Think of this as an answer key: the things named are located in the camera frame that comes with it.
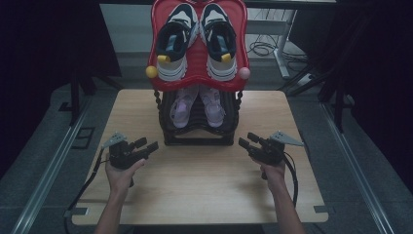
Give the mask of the dark floor plate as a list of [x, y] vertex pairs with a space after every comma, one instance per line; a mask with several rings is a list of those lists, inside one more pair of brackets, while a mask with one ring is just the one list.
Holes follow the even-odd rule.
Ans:
[[88, 149], [94, 135], [95, 127], [81, 128], [72, 143], [72, 149]]

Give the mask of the red and black shoe rack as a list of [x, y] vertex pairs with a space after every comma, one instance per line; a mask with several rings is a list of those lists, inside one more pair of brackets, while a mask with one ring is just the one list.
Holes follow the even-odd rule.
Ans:
[[[179, 4], [190, 4], [196, 11], [199, 21], [198, 36], [193, 45], [186, 52], [187, 70], [185, 75], [177, 81], [167, 82], [158, 75], [156, 40], [157, 35], [166, 23], [171, 11]], [[201, 15], [204, 7], [209, 3], [221, 6], [228, 15], [236, 33], [236, 62], [237, 73], [230, 81], [213, 80], [207, 74], [207, 47], [200, 35]], [[243, 89], [250, 77], [249, 62], [244, 45], [247, 10], [243, 0], [156, 0], [151, 9], [153, 30], [152, 48], [146, 68], [155, 91], [159, 109], [159, 122], [162, 128], [165, 144], [179, 145], [231, 145], [239, 123], [239, 109]], [[197, 85], [214, 88], [220, 93], [220, 102], [225, 110], [223, 124], [214, 128], [207, 122], [205, 107], [198, 93], [192, 106], [188, 124], [184, 128], [176, 128], [172, 123], [169, 112], [180, 89]]]

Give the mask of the person's right hand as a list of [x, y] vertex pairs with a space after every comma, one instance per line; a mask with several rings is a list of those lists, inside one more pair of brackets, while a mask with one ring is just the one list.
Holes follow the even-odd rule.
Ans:
[[264, 163], [260, 164], [260, 170], [267, 177], [267, 183], [270, 189], [279, 189], [282, 186], [285, 186], [284, 181], [284, 172], [285, 165], [284, 163], [279, 163], [276, 165], [267, 165]]

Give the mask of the white power strip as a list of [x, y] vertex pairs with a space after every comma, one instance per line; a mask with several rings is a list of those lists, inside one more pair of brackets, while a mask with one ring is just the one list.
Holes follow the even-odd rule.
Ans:
[[314, 79], [315, 79], [315, 76], [314, 76], [313, 74], [308, 73], [308, 74], [304, 75], [304, 76], [297, 82], [297, 85], [298, 85], [298, 86], [304, 86], [304, 85], [306, 85], [307, 83], [309, 83], [310, 81], [312, 81], [312, 80], [314, 80]]

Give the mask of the navy and white sneaker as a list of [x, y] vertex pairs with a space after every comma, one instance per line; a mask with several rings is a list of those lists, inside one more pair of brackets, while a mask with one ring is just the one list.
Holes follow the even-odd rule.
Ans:
[[198, 32], [195, 9], [187, 3], [177, 5], [157, 35], [155, 52], [158, 75], [162, 80], [177, 81], [185, 75], [186, 52], [195, 42]]
[[230, 81], [237, 73], [236, 33], [224, 9], [207, 4], [201, 15], [200, 35], [206, 45], [207, 74], [217, 81]]

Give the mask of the dark curtain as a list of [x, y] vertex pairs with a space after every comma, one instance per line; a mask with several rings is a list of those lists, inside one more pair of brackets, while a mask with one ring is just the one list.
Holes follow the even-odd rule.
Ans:
[[77, 76], [119, 76], [100, 0], [0, 0], [0, 176]]
[[371, 17], [345, 67], [352, 114], [413, 193], [413, 0], [337, 0], [300, 10], [291, 40], [320, 56], [358, 13]]

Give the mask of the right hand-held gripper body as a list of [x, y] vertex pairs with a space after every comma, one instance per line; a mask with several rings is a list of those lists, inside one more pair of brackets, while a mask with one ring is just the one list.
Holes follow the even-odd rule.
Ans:
[[257, 153], [252, 155], [252, 157], [267, 165], [276, 165], [285, 158], [284, 149], [287, 144], [296, 146], [304, 145], [302, 141], [281, 131], [277, 131], [264, 139], [268, 141], [268, 145], [257, 148]]

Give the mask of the purple sandal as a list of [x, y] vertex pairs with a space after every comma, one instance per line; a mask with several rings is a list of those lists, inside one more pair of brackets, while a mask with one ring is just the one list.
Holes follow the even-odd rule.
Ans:
[[214, 128], [220, 127], [224, 122], [225, 110], [220, 102], [219, 91], [207, 86], [201, 86], [199, 95], [205, 107], [208, 124]]
[[188, 124], [190, 112], [198, 92], [199, 87], [197, 85], [180, 89], [177, 92], [169, 112], [169, 117], [176, 128], [184, 128]]

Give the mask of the black metal stand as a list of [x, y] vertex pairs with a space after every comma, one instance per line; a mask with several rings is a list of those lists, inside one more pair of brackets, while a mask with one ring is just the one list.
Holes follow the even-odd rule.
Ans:
[[[347, 107], [344, 90], [346, 79], [345, 67], [351, 59], [351, 54], [356, 47], [357, 41], [366, 26], [370, 23], [370, 20], [371, 17], [365, 13], [355, 15], [355, 17], [350, 20], [348, 26], [344, 28], [341, 35], [320, 58], [317, 58], [314, 62], [310, 62], [291, 80], [279, 87], [279, 91], [285, 92], [288, 97], [297, 97], [316, 85], [322, 84], [318, 93], [318, 100], [321, 103], [325, 103], [335, 98], [335, 102], [333, 103], [333, 124], [340, 132], [343, 131], [343, 109]], [[306, 73], [323, 63], [330, 64], [325, 72], [320, 73], [305, 85], [294, 88]]]
[[95, 94], [97, 87], [94, 78], [97, 78], [117, 91], [123, 89], [120, 83], [108, 76], [92, 74], [86, 70], [75, 70], [70, 76], [70, 101], [64, 102], [59, 108], [59, 111], [69, 111], [71, 113], [70, 126], [73, 126], [80, 118], [80, 91], [83, 91], [86, 96], [93, 96]]

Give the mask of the metal floor rail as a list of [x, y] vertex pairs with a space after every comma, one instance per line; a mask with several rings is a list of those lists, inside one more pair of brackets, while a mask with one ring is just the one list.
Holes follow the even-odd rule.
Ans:
[[342, 151], [343, 157], [350, 167], [350, 171], [355, 179], [358, 190], [360, 191], [364, 203], [371, 213], [371, 216], [379, 230], [379, 233], [395, 234], [394, 228], [391, 225], [381, 202], [379, 201], [364, 172], [362, 171], [353, 149], [350, 147], [345, 135], [341, 133], [339, 128], [336, 126], [332, 111], [325, 103], [321, 103], [319, 107], [325, 120], [328, 123], [330, 131], [332, 132], [340, 150]]
[[67, 130], [62, 142], [57, 148], [46, 170], [40, 177], [34, 191], [28, 199], [28, 202], [22, 210], [10, 234], [29, 233], [29, 230], [31, 229], [37, 215], [40, 213], [40, 210], [42, 209], [42, 206], [46, 201], [46, 198], [56, 180], [63, 162], [65, 161], [67, 154], [73, 144], [73, 141], [75, 140], [76, 135], [79, 133], [80, 128], [84, 123], [87, 112], [90, 109], [92, 102], [93, 99], [91, 97], [87, 97], [82, 102], [79, 117]]

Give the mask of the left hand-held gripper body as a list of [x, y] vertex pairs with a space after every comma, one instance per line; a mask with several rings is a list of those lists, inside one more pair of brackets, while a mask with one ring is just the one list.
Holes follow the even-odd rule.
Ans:
[[143, 159], [137, 149], [132, 148], [132, 143], [133, 141], [127, 142], [125, 135], [115, 132], [101, 145], [101, 148], [109, 149], [109, 162], [113, 167], [126, 170], [138, 160]]

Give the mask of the person's left hand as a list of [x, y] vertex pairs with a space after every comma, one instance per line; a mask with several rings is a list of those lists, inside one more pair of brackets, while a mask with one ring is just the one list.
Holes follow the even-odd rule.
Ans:
[[126, 170], [117, 169], [111, 164], [107, 164], [105, 171], [109, 181], [110, 194], [125, 196], [130, 188], [134, 173], [143, 167], [145, 163], [145, 159], [138, 160]]

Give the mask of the white metal desk frame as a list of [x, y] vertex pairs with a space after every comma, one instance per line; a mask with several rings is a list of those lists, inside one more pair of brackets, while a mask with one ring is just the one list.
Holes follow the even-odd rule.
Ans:
[[247, 12], [245, 47], [248, 54], [256, 59], [273, 57], [282, 78], [289, 79], [283, 54], [296, 11], [248, 8]]

